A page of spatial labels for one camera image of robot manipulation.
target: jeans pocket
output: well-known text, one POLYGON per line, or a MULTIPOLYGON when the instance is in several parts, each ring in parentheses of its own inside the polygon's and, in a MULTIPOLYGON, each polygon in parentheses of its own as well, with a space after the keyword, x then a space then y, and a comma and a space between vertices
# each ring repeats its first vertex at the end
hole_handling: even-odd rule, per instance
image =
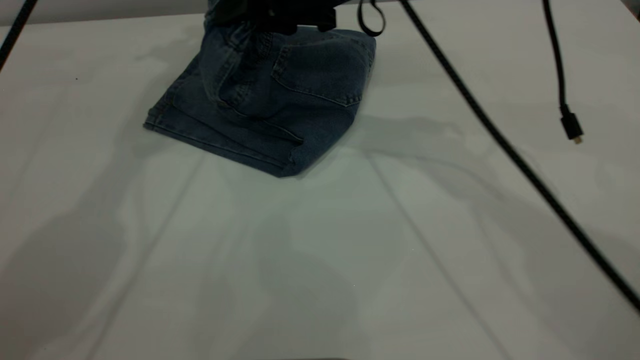
POLYGON ((271 76, 289 90, 351 106, 362 100, 372 57, 360 41, 331 36, 283 46, 271 76))

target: black strap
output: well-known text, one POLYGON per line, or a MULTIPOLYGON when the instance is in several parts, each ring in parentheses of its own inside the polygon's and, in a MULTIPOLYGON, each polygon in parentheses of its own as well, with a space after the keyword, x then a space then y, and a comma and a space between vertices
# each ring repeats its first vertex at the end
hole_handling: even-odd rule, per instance
POLYGON ((385 28, 387 27, 387 19, 385 18, 385 13, 383 13, 382 10, 378 8, 378 5, 376 5, 376 0, 369 0, 369 1, 371 2, 371 6, 373 6, 373 8, 376 9, 376 11, 382 17, 382 30, 373 31, 364 24, 364 19, 362 17, 362 5, 364 4, 364 0, 360 0, 360 5, 358 5, 358 23, 360 23, 360 27, 362 28, 362 31, 364 31, 365 34, 369 35, 370 37, 377 37, 380 34, 382 34, 385 28))
POLYGON ((4 63, 9 58, 9 54, 15 45, 15 42, 18 41, 18 37, 20 36, 20 32, 24 28, 24 25, 29 20, 29 16, 33 11, 33 8, 36 6, 38 0, 25 0, 18 16, 16 16, 9 33, 4 38, 4 42, 2 43, 2 47, 0 47, 0 71, 4 67, 4 63))

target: white table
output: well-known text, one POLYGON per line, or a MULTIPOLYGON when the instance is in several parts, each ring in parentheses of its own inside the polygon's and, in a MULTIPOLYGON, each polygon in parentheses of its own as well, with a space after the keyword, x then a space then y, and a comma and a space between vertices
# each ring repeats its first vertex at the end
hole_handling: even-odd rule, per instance
MULTIPOLYGON (((553 3, 580 146, 538 0, 415 6, 640 290, 640 26, 553 3)), ((142 129, 201 16, 28 26, 0 74, 0 358, 638 359, 636 314, 381 7, 356 124, 284 180, 142 129)))

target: cable connector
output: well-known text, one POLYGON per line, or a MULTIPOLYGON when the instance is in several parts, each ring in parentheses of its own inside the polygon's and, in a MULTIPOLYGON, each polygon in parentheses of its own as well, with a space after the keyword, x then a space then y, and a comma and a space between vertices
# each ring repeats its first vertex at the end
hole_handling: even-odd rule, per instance
POLYGON ((584 133, 582 132, 578 118, 569 110, 569 106, 566 104, 560 106, 560 112, 562 113, 561 121, 562 126, 564 126, 564 131, 566 131, 566 136, 576 144, 582 143, 582 135, 584 135, 584 133))

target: denim jeans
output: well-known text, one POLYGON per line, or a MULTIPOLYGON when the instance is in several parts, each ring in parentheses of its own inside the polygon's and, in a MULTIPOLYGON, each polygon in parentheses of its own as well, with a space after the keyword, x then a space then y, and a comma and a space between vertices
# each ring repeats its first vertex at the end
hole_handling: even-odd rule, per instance
POLYGON ((277 177, 295 176, 353 123, 376 43, 362 33, 262 33, 205 23, 200 53, 145 128, 277 177))

